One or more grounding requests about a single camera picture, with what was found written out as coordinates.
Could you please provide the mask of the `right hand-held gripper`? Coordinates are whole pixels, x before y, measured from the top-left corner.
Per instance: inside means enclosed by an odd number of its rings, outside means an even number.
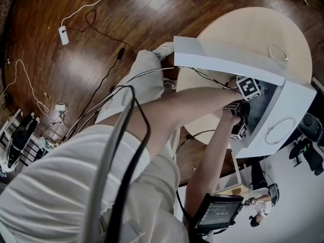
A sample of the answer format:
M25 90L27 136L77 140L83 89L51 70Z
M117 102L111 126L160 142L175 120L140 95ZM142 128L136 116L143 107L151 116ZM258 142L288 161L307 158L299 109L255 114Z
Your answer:
M251 106L247 102L235 101L223 107L224 110L230 110L233 115L240 117L240 122L232 128L230 138L233 140L242 140L248 130L247 124Z

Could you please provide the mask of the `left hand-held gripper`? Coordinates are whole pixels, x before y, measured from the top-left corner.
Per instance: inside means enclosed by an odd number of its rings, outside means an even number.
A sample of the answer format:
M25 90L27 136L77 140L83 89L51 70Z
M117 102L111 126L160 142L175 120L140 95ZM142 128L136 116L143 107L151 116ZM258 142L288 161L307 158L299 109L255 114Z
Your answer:
M261 86L258 85L257 80L251 77L237 76L236 85L243 96L243 99L250 101L261 95Z

